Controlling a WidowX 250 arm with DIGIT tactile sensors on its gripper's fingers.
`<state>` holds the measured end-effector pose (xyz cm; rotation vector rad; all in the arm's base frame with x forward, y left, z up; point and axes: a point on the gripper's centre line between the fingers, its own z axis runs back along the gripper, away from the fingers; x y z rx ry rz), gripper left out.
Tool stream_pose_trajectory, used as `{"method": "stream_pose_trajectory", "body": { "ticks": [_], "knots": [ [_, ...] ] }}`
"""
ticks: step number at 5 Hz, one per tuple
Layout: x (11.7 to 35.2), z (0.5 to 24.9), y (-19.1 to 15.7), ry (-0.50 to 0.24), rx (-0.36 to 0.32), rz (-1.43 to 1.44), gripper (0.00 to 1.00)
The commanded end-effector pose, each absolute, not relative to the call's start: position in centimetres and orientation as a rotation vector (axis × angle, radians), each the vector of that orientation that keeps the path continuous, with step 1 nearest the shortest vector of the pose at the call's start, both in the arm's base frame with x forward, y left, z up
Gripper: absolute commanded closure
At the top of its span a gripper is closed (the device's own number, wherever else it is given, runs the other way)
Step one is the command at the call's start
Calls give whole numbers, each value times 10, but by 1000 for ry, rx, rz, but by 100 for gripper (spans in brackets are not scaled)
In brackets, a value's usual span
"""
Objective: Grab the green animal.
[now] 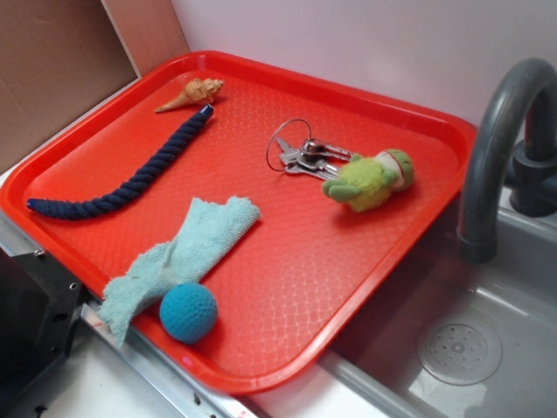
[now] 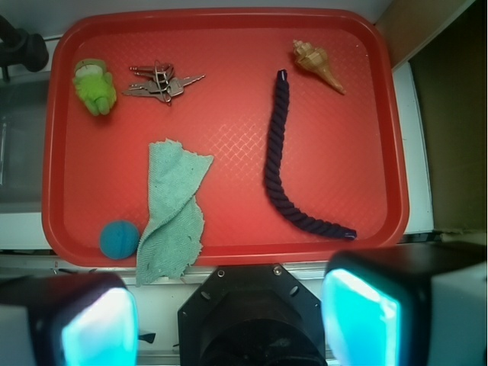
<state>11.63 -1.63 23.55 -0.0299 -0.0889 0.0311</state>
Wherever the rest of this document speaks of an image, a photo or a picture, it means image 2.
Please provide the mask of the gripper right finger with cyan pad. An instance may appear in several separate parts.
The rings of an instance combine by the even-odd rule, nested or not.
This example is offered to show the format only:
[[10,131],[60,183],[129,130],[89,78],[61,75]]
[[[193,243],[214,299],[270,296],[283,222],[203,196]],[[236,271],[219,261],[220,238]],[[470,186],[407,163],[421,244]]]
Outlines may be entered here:
[[341,365],[485,365],[487,248],[467,242],[343,250],[321,293]]

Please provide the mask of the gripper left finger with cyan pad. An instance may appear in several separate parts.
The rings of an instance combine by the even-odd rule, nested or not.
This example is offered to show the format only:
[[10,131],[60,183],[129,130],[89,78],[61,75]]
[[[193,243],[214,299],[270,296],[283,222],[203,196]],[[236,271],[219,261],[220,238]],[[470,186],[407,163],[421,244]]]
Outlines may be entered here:
[[1,281],[3,365],[135,365],[136,301],[111,273]]

